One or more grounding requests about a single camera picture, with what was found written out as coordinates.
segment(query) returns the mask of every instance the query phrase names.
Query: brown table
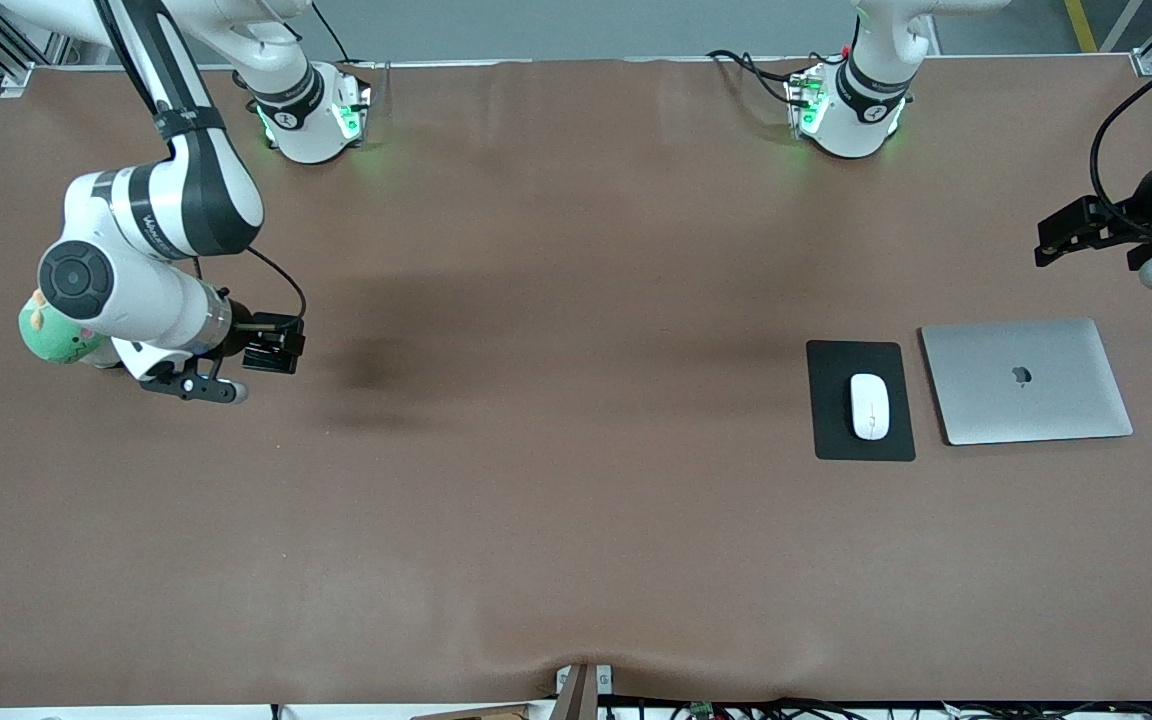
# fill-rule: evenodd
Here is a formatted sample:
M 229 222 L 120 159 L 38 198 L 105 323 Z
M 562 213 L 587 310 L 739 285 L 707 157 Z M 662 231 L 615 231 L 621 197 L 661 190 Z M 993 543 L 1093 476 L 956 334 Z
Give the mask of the brown table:
M 238 409 L 20 344 L 65 184 L 161 146 L 116 74 L 0 104 L 0 705 L 503 700 L 573 660 L 622 694 L 1152 698 L 1152 291 L 1030 256 L 1123 56 L 929 61 L 863 161 L 730 65 L 399 69 L 313 168 L 210 81 L 311 301 L 301 372 Z M 1152 168 L 1152 96 L 1105 168 Z M 1071 314 L 1135 437 L 945 446 L 916 328 Z M 918 460 L 814 458 L 813 338 L 904 347 Z

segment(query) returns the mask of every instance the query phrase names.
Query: green plush toy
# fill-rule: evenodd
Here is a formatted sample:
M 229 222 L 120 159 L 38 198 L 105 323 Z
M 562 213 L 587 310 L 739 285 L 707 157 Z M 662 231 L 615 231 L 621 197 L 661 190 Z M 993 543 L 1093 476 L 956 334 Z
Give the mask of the green plush toy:
M 35 355 L 58 365 L 86 363 L 96 367 L 118 365 L 118 353 L 108 336 L 81 327 L 47 304 L 41 291 L 33 291 L 20 310 L 20 336 Z

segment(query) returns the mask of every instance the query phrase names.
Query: black mouse pad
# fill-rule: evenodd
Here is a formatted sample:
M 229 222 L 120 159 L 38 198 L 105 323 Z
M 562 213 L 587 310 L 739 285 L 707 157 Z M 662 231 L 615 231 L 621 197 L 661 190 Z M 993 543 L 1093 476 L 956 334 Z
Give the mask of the black mouse pad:
M 887 382 L 890 423 L 887 437 L 869 441 L 851 432 L 851 376 L 870 373 Z M 905 364 L 895 342 L 808 343 L 808 381 L 812 386 L 812 425 L 819 460 L 914 460 Z

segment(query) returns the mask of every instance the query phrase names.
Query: white mouse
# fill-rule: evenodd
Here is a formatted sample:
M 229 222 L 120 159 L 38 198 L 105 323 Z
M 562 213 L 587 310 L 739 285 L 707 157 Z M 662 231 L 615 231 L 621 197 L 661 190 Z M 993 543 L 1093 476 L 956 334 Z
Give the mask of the white mouse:
M 851 376 L 851 432 L 859 439 L 884 439 L 890 424 L 887 382 L 878 376 Z

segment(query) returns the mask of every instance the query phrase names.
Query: silver laptop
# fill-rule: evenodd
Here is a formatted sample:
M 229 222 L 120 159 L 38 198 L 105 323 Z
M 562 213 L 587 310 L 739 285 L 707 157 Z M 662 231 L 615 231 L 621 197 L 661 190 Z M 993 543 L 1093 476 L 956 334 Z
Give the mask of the silver laptop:
M 1132 433 L 1089 318 L 931 325 L 922 333 L 950 445 Z

